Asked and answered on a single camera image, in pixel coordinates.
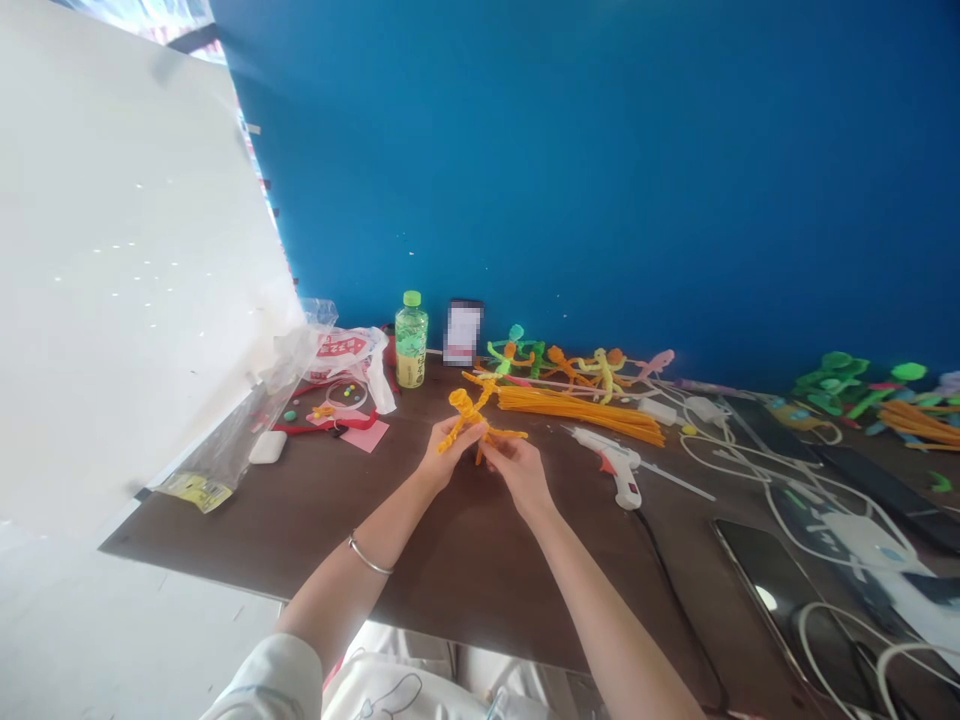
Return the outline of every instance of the bundle of pipe cleaners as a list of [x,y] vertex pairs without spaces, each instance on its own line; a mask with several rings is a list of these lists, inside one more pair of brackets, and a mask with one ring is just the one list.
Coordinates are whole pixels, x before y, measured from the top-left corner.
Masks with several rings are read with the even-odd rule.
[[[476,385],[483,385],[482,380],[470,373],[463,373],[463,376]],[[657,421],[637,410],[596,405],[544,388],[503,386],[497,387],[496,393],[501,410],[571,418],[615,430],[657,447],[664,445]]]
[[902,400],[891,400],[880,409],[880,420],[897,432],[935,440],[936,443],[907,443],[917,450],[952,450],[960,452],[960,428],[955,428],[927,413],[953,413],[957,407],[919,408]]

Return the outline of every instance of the woman's right hand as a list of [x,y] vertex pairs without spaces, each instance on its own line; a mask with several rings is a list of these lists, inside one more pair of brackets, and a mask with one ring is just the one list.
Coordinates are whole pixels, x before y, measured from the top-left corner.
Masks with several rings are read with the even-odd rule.
[[513,503],[527,524],[556,513],[557,506],[547,487],[540,451],[518,438],[497,438],[497,446],[480,443],[487,463],[503,476]]

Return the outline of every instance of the blue wall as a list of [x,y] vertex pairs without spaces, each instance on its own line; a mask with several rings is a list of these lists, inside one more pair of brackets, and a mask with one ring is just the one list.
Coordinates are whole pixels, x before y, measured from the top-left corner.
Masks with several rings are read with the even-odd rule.
[[960,5],[212,0],[300,292],[783,389],[960,367]]

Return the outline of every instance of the woman's left hand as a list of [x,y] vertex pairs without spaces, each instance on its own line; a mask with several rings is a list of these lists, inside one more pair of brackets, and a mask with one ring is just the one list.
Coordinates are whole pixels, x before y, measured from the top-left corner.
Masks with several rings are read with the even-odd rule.
[[424,453],[423,460],[420,461],[420,467],[417,468],[417,475],[423,476],[436,484],[437,491],[443,490],[450,482],[453,475],[453,468],[456,466],[463,451],[475,444],[487,431],[487,425],[481,423],[463,428],[453,445],[442,453],[437,452],[440,443],[446,440],[447,435],[453,430],[459,415],[454,415],[446,420],[441,420],[430,430],[430,441],[427,443],[427,451]]

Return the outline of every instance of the plastic bottle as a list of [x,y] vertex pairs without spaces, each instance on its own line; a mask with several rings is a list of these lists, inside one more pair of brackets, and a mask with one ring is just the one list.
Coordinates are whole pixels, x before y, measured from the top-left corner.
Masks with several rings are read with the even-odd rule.
[[420,293],[407,290],[397,313],[397,382],[400,387],[423,385],[427,361],[427,314],[420,309]]

